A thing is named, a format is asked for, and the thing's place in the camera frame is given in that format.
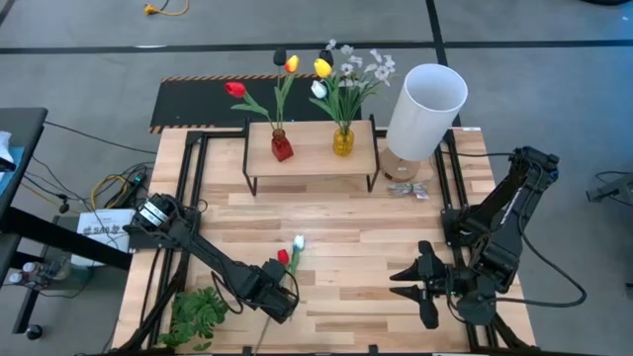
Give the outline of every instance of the white lamp shade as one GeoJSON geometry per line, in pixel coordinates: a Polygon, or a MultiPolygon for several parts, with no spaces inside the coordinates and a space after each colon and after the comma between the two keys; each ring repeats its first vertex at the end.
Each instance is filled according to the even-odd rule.
{"type": "Polygon", "coordinates": [[[422,64],[405,78],[387,130],[389,149],[405,160],[428,158],[468,97],[468,86],[453,69],[422,64]]]}

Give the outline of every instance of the gray floor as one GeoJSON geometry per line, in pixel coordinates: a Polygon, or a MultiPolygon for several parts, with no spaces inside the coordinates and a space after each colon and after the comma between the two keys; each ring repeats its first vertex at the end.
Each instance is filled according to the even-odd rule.
{"type": "MultiPolygon", "coordinates": [[[[208,45],[342,41],[430,41],[421,0],[196,0],[178,18],[142,14],[141,0],[17,0],[0,28],[0,47],[208,45]]],[[[436,0],[445,41],[633,39],[633,6],[596,7],[577,0],[436,0]]],[[[181,1],[172,0],[177,11],[181,1]]],[[[432,49],[385,50],[402,77],[368,102],[365,113],[386,125],[404,74],[434,62],[432,49]]],[[[144,149],[161,77],[266,73],[268,52],[0,55],[0,106],[44,106],[48,119],[144,149]]],[[[544,253],[588,290],[570,310],[530,308],[537,342],[548,350],[629,355],[633,302],[630,208],[590,204],[585,190],[601,170],[633,168],[633,48],[449,49],[448,60],[468,82],[464,126],[484,130],[489,151],[531,144],[561,157],[561,178],[543,198],[527,229],[544,253]]],[[[300,51],[303,58],[316,55],[300,51]]],[[[301,71],[310,72],[305,59],[301,71]]],[[[46,128],[36,156],[81,195],[103,176],[153,157],[46,128]]],[[[495,177],[507,170],[493,160],[495,177]]],[[[29,170],[44,174],[37,164],[29,170]]],[[[49,219],[56,207],[20,191],[15,205],[49,219]]],[[[25,242],[25,250],[37,250],[25,242]]],[[[522,258],[527,298],[570,300],[574,289],[529,252],[522,258]]],[[[0,354],[70,355],[99,352],[114,324],[126,275],[100,270],[74,300],[41,299],[33,321],[45,338],[10,334],[24,291],[0,293],[0,354]]]]}

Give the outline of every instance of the red flower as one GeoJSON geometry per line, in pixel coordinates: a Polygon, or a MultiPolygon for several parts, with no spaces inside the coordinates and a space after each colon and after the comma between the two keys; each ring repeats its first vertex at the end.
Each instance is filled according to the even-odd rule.
{"type": "Polygon", "coordinates": [[[227,82],[225,84],[225,90],[229,95],[235,98],[242,98],[246,95],[246,87],[240,82],[227,82]]]}
{"type": "Polygon", "coordinates": [[[287,265],[288,262],[290,262],[290,257],[288,257],[288,252],[285,249],[277,251],[277,259],[284,265],[287,265]]]}

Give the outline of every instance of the glass vase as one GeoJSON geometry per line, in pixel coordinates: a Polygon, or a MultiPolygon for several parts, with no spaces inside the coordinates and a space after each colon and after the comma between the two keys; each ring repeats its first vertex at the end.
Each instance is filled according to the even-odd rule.
{"type": "Polygon", "coordinates": [[[290,142],[286,138],[286,132],[281,129],[276,129],[273,131],[273,138],[270,141],[270,145],[273,154],[280,162],[284,159],[292,157],[292,155],[294,154],[293,147],[290,145],[290,142]]]}
{"type": "Polygon", "coordinates": [[[336,130],[332,145],[334,154],[345,157],[352,152],[352,148],[354,148],[354,131],[347,129],[344,133],[341,129],[336,130]]]}

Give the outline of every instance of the red vase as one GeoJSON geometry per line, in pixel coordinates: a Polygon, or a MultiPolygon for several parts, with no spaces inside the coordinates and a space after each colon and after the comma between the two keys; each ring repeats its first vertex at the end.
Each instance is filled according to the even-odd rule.
{"type": "Polygon", "coordinates": [[[273,138],[270,143],[273,154],[280,162],[288,157],[292,157],[294,154],[293,147],[290,146],[290,142],[286,138],[286,132],[281,129],[273,131],[273,138]]]}

